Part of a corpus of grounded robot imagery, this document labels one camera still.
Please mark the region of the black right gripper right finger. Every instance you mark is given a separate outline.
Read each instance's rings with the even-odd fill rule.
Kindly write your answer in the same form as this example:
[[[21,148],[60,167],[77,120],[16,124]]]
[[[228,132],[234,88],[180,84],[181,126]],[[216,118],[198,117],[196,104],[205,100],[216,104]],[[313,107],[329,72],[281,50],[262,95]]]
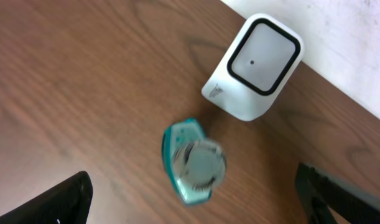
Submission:
[[[379,198],[314,166],[299,164],[295,188],[309,223],[336,223],[330,210],[349,223],[380,223]]]

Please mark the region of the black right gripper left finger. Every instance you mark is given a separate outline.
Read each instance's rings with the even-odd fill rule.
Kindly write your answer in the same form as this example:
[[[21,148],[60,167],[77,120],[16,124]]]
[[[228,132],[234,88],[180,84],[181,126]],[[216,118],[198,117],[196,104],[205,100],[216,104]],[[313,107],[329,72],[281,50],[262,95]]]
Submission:
[[[93,198],[90,176],[80,171],[25,204],[0,216],[0,224],[85,224]]]

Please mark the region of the blue mouthwash bottle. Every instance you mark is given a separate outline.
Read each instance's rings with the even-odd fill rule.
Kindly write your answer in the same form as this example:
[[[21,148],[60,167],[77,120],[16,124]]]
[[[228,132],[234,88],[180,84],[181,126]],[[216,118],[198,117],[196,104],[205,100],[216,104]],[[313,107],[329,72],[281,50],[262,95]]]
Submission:
[[[196,119],[169,126],[161,145],[162,163],[170,183],[186,206],[205,203],[226,176],[222,147],[207,138]]]

